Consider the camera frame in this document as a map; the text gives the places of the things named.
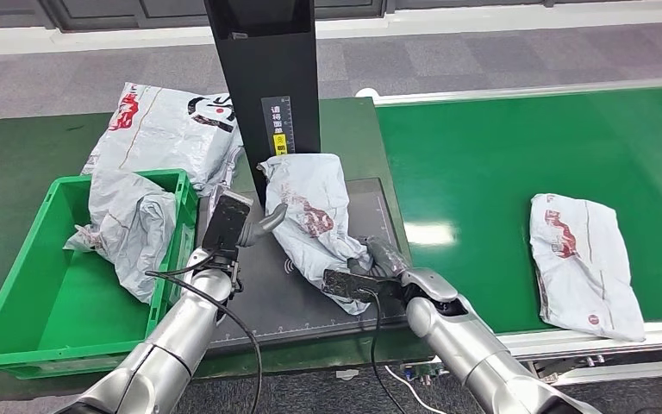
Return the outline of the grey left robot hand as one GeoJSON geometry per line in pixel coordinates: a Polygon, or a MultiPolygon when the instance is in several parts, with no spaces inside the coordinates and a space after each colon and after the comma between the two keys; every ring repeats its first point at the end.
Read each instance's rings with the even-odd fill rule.
{"type": "Polygon", "coordinates": [[[220,185],[213,198],[213,210],[201,246],[207,250],[247,248],[270,234],[285,218],[288,205],[281,203],[267,216],[256,222],[247,219],[253,200],[220,185]]]}

